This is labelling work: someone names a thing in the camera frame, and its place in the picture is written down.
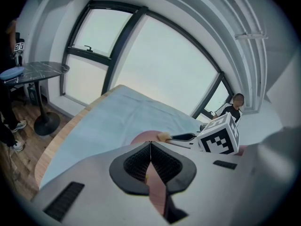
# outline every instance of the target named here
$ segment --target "white cube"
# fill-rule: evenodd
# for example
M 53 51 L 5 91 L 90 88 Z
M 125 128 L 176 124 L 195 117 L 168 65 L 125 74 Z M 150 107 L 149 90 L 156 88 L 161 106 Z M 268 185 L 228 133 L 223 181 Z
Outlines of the white cube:
M 197 140 L 203 152 L 232 155 L 238 153 L 239 132 L 230 113 L 209 122 Z

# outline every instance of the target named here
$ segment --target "person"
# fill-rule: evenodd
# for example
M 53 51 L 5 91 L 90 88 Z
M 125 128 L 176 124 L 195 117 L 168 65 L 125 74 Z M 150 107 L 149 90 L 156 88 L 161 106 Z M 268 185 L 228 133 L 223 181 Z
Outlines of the person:
M 5 47 L 4 47 L 4 64 L 0 68 L 0 73 L 14 67 L 14 59 L 12 54 L 14 53 L 16 44 L 16 21 L 12 20 L 5 30 Z M 0 118 L 0 141 L 5 143 L 8 147 L 13 147 L 17 152 L 20 152 L 24 148 L 24 143 L 15 140 L 13 133 L 19 129 L 23 129 L 27 122 L 25 120 L 18 121 L 12 110 L 9 90 L 0 81 L 0 112 L 4 117 L 4 122 Z
M 242 107 L 245 103 L 245 97 L 238 93 L 233 97 L 233 104 L 225 103 L 223 106 L 221 106 L 216 112 L 213 119 L 224 115 L 225 113 L 229 112 L 232 115 L 232 118 L 234 119 L 236 125 L 238 126 L 239 121 L 242 117 L 242 112 L 240 111 L 240 107 Z

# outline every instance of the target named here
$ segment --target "window frame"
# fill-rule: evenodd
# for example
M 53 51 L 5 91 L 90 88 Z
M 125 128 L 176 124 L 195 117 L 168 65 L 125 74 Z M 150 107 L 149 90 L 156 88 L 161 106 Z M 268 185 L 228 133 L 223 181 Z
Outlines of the window frame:
M 110 57 L 102 56 L 100 54 L 90 52 L 87 50 L 82 50 L 78 48 L 72 48 L 72 45 L 75 41 L 75 38 L 77 36 L 77 33 L 84 22 L 87 14 L 92 9 L 112 9 L 117 11 L 123 11 L 123 12 L 129 12 L 133 13 L 133 15 L 130 17 L 129 21 L 126 23 L 124 28 L 122 29 L 119 37 L 117 38 L 117 41 L 115 45 L 113 46 L 113 50 L 111 52 Z M 169 20 L 168 18 L 153 12 L 148 9 L 148 7 L 145 6 L 136 6 L 128 3 L 123 2 L 115 2 L 115 1 L 98 1 L 98 0 L 90 0 L 88 4 L 83 8 L 82 12 L 80 13 L 79 17 L 77 18 L 71 33 L 69 35 L 69 38 L 67 40 L 64 54 L 63 54 L 63 61 L 62 63 L 65 64 L 67 61 L 68 54 L 77 55 L 80 57 L 84 57 L 86 59 L 90 59 L 99 63 L 102 63 L 104 65 L 108 66 L 107 74 L 105 76 L 105 80 L 103 83 L 103 90 L 102 95 L 108 91 L 108 88 L 112 82 L 114 72 L 115 72 L 115 66 L 117 64 L 119 56 L 121 56 L 121 53 L 123 51 L 123 48 L 131 35 L 132 31 L 134 30 L 136 24 L 139 22 L 139 20 L 144 16 L 148 15 L 151 16 L 169 27 L 176 30 L 178 33 L 180 33 L 182 36 L 184 36 L 186 39 L 188 39 L 211 63 L 211 65 L 215 68 L 217 71 L 217 77 L 215 78 L 214 82 L 211 85 L 211 88 L 206 93 L 205 97 L 203 98 L 202 102 L 198 105 L 195 112 L 192 115 L 192 118 L 196 119 L 201 113 L 204 114 L 206 117 L 212 119 L 213 116 L 210 112 L 205 110 L 205 106 L 212 98 L 213 94 L 217 90 L 219 84 L 222 82 L 227 89 L 227 92 L 229 94 L 226 102 L 230 102 L 234 93 L 231 89 L 230 84 L 228 83 L 224 72 L 220 69 L 218 64 L 215 62 L 215 60 L 212 58 L 212 56 L 208 53 L 208 51 L 186 30 L 181 28 L 179 25 L 174 23 L 173 21 Z M 60 77 L 60 95 L 64 96 L 64 79 L 65 75 L 62 75 Z
M 212 118 L 209 118 L 206 114 L 203 114 L 205 117 L 207 117 L 208 119 L 212 120 Z

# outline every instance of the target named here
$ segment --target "window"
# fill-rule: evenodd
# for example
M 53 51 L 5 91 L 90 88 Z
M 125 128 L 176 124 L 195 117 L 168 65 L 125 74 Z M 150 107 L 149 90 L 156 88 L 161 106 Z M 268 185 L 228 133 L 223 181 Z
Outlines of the window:
M 213 116 L 215 112 L 226 103 L 226 100 L 229 96 L 229 93 L 225 87 L 225 85 L 220 82 L 219 86 L 217 87 L 215 93 L 211 97 L 210 101 L 205 107 L 205 110 L 210 112 Z
M 198 117 L 197 117 L 197 120 L 198 121 L 201 121 L 203 123 L 209 123 L 211 121 L 210 118 L 208 118 L 207 116 L 205 116 L 204 114 L 200 114 Z
M 123 84 L 207 123 L 233 94 L 197 40 L 144 6 L 91 0 L 73 26 L 63 63 L 70 71 L 60 79 L 60 95 L 83 105 Z
M 123 84 L 188 115 L 196 108 L 217 71 L 188 39 L 145 16 L 112 88 Z
M 87 45 L 94 53 L 110 57 L 117 38 L 131 16 L 131 13 L 111 9 L 90 10 L 72 47 L 87 50 Z
M 68 55 L 67 65 L 70 67 L 66 74 L 68 97 L 88 105 L 101 96 L 108 66 L 75 55 Z

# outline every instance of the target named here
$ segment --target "pink object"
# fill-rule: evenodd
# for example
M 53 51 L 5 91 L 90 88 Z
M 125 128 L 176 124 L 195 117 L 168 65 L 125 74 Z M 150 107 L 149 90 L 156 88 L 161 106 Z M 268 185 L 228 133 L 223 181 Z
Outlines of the pink object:
M 159 141 L 159 133 L 161 133 L 161 131 L 145 131 L 136 136 L 131 145 L 145 141 Z M 150 187 L 150 201 L 158 210 L 158 212 L 163 215 L 165 207 L 166 187 L 160 179 L 152 163 L 150 163 L 149 167 L 147 168 L 146 175 L 148 175 L 146 185 Z
M 240 146 L 239 146 L 238 153 L 236 153 L 235 155 L 236 155 L 236 156 L 242 156 L 242 155 L 244 154 L 244 151 L 245 151 L 246 148 L 247 148 L 246 145 L 240 145 Z

